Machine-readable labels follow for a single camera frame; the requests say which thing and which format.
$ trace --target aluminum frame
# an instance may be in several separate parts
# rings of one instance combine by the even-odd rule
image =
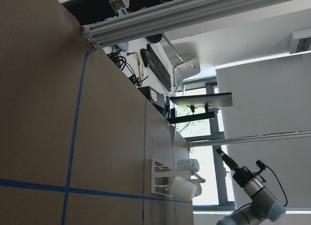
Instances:
[[[289,0],[175,0],[84,26],[93,47],[106,47]]]
[[[219,140],[206,140],[192,142],[191,147],[195,146],[215,146],[215,145],[227,145],[236,143],[246,143],[246,142],[256,142],[256,141],[268,141],[268,140],[280,140],[288,138],[305,138],[311,137],[311,131],[299,131],[299,132],[289,132],[280,134],[270,134],[270,135],[258,135],[253,137],[243,137],[243,138],[228,138]]]

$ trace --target black cylinder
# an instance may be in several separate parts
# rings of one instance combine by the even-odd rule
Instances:
[[[69,0],[62,3],[79,21],[81,25],[88,25],[118,15],[118,11],[111,1],[115,0]]]

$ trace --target white rack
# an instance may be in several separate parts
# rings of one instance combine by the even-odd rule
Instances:
[[[151,192],[165,196],[170,194],[170,186],[175,176],[182,176],[189,181],[205,183],[205,179],[199,176],[194,170],[179,170],[189,167],[188,165],[173,165],[169,166],[161,163],[157,159],[151,160]]]

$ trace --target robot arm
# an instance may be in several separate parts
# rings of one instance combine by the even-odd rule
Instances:
[[[220,148],[216,152],[228,167],[235,171],[232,178],[252,199],[252,203],[224,217],[217,225],[258,225],[266,219],[275,222],[285,214],[285,207],[256,179],[265,169],[264,163],[257,161],[260,171],[253,174],[247,167],[239,168],[237,163]]]

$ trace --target white cup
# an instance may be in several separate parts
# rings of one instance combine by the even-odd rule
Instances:
[[[170,193],[180,199],[191,201],[195,195],[196,190],[197,186],[195,184],[181,176],[176,176],[170,188]]]

